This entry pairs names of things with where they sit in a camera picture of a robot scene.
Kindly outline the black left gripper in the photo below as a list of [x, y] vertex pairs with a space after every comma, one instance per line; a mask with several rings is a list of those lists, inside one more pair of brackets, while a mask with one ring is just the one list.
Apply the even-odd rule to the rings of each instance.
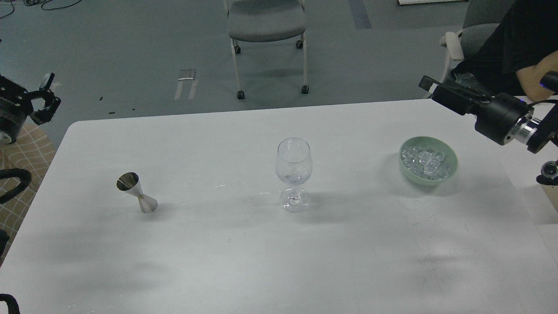
[[[61, 99], [54, 95], [52, 83], [54, 73], [46, 74], [36, 91], [28, 92], [20, 84], [7, 77], [0, 77], [0, 135], [1, 144], [16, 143], [22, 126], [29, 115], [36, 125], [49, 123], [61, 104]], [[33, 100], [43, 99], [44, 107], [31, 113]]]

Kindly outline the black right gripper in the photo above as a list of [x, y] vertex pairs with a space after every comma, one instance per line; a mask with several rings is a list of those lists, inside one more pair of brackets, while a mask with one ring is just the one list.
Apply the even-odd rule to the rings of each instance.
[[533, 109], [526, 102], [501, 93], [494, 97], [481, 97], [457, 86], [443, 84], [423, 75], [418, 86], [431, 92], [438, 104], [458, 115], [476, 117], [474, 129], [499, 145], [512, 141], [520, 125], [532, 116]]

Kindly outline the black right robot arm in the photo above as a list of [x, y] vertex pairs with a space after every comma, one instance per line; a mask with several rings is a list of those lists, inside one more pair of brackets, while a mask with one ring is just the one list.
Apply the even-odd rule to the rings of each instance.
[[475, 115], [476, 131], [499, 145], [518, 140], [534, 154], [547, 143], [557, 145], [558, 112], [555, 99], [546, 100], [554, 107], [539, 120], [533, 117], [536, 103], [527, 104], [506, 93], [490, 96], [459, 84], [440, 83], [426, 75], [422, 77], [419, 87], [427, 91], [433, 101], [447, 109], [462, 116]]

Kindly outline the person forearm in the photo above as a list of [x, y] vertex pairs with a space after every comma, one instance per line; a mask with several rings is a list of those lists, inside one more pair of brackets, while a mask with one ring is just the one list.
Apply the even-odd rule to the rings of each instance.
[[515, 72], [525, 96], [533, 101], [545, 101], [555, 94], [541, 85], [542, 78], [550, 71], [558, 71], [558, 52], [554, 51], [536, 65], [527, 66]]

